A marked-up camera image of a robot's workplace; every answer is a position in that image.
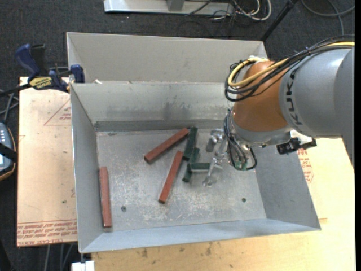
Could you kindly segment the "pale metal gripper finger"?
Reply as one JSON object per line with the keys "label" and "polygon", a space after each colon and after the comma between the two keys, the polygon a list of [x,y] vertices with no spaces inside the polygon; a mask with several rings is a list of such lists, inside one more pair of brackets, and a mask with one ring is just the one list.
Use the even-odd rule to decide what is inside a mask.
{"label": "pale metal gripper finger", "polygon": [[209,166],[207,175],[202,182],[203,186],[211,186],[216,183],[214,174],[217,169],[223,169],[222,159],[214,157],[214,158],[212,158],[212,160],[210,162],[210,166]]}
{"label": "pale metal gripper finger", "polygon": [[214,129],[210,132],[210,136],[206,145],[206,152],[213,152],[215,145],[223,140],[223,129]]}

